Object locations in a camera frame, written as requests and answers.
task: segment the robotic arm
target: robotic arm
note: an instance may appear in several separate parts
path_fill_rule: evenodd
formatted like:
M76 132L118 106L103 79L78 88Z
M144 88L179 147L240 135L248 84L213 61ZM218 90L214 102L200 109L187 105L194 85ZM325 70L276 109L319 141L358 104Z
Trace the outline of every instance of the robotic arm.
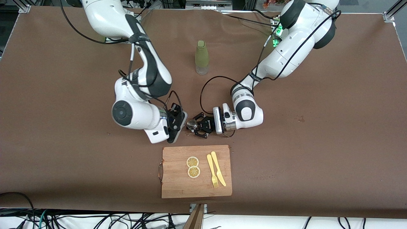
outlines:
M114 121L125 128L144 130L151 143L175 142L187 114L176 104L165 110L149 103L169 92L172 79L134 13L124 9L120 0L84 0L83 7L97 33L128 38L132 45L131 63L135 50L143 61L143 67L133 72L129 69L127 78L115 83Z
M329 16L338 3L339 0L292 0L287 3L281 12L280 23L288 34L270 55L231 88L235 111L226 103L222 108L213 108L217 134L263 123L263 110L249 89L253 90L265 77L287 77L313 48L327 45L335 35L335 20Z

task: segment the black round joint cap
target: black round joint cap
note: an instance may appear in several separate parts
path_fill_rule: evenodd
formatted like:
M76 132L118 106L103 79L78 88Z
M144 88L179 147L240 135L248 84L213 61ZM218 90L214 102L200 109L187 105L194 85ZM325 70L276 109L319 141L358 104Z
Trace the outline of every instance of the black round joint cap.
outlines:
M112 108L112 115L114 120L122 126L128 126L131 123L133 117L133 111L131 106L126 101L117 101Z

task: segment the knife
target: knife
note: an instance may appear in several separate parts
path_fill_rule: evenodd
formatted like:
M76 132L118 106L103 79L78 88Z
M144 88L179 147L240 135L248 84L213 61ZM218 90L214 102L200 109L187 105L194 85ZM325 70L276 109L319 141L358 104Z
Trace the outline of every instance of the knife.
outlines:
M212 156L213 161L215 162L216 165L216 169L218 170L216 172L216 175L219 178L219 181L222 183L223 186L226 186L225 180L223 179L222 173L221 173L221 169L219 168L219 163L218 163L218 158L216 157L216 153L215 151L212 151L210 153L210 155Z

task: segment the wooden cutting board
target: wooden cutting board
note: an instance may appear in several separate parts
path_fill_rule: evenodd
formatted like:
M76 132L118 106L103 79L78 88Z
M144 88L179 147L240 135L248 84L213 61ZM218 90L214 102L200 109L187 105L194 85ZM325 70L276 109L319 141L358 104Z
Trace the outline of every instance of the wooden cutting board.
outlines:
M206 155L216 152L226 186L218 180L218 188L212 185ZM201 170L197 178L188 176L187 159L195 156L199 160ZM162 186L161 198L190 198L209 196L231 196L232 176L230 171L230 150L228 145L180 146L164 147L162 150Z

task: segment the table surface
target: table surface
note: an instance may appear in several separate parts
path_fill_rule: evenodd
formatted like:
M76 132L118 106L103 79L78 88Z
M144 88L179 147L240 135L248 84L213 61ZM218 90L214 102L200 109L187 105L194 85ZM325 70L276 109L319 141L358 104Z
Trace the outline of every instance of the table surface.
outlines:
M66 12L97 37L83 9ZM244 77L271 30L215 11L154 10L143 26L190 117L201 112L203 84ZM90 42L59 8L31 7L0 62L0 192L26 193L36 208L188 212L194 202L217 214L405 218L407 63L399 40L379 14L344 14L336 26L333 41L293 74L255 88L262 125L232 138L183 130L172 145L230 145L232 196L161 199L157 167L169 145L150 144L110 114L130 46ZM198 40L209 50L205 76L195 72ZM203 106L232 106L232 84L209 83Z

